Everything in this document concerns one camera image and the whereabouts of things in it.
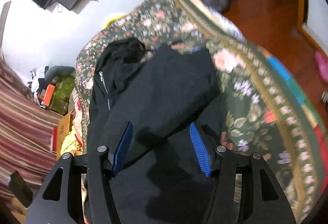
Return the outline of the floral green bedspread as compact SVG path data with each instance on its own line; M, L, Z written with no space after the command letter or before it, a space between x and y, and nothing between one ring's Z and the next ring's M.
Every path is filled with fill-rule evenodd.
M230 35L200 0L144 0L101 30L80 51L76 90L82 132L90 122L93 75L105 47L131 36L149 60L161 43L183 39L186 54L204 43L213 56L226 96L226 137L238 153L259 151L276 175L297 223L314 211L327 186L327 129L294 77L267 50Z

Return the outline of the green patterned box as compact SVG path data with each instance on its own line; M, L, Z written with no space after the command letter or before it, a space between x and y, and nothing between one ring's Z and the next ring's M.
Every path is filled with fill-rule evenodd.
M65 115L68 112L69 99L74 86L73 77L61 78L55 85L49 109L58 114Z

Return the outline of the striped red curtain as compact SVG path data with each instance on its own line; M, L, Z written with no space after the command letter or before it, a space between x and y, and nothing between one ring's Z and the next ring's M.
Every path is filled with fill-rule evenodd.
M61 115L33 103L18 75L1 61L1 198L11 201L10 175L18 171L33 190L56 162L52 132Z

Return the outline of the black zip hoodie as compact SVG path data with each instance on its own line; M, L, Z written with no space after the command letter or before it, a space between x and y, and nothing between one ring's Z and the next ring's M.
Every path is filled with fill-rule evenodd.
M145 60L136 38L110 43L95 68L87 148L115 152L133 135L122 170L109 183L122 223L200 223L213 179L200 168L189 134L199 124L220 142L225 105L205 46L181 54L167 44Z

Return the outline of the grey cloth bundle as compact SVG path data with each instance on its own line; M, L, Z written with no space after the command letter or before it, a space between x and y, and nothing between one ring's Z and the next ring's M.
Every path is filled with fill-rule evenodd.
M76 69L70 66L52 66L45 73L45 83L57 83L63 77L75 77Z

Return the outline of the brown cardboard box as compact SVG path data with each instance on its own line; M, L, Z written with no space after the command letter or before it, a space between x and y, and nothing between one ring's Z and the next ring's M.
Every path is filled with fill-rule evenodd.
M68 113L63 116L57 125L57 136L56 136L56 160L61 157L61 147L65 137L72 130L72 114Z

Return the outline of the orange box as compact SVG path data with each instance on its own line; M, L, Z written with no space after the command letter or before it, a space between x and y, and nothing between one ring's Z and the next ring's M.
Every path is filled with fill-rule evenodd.
M47 89L46 89L44 97L43 97L43 104L46 107L49 107L49 105L51 104L51 100L52 100L54 91L55 91L55 86L52 84L49 84L47 86Z

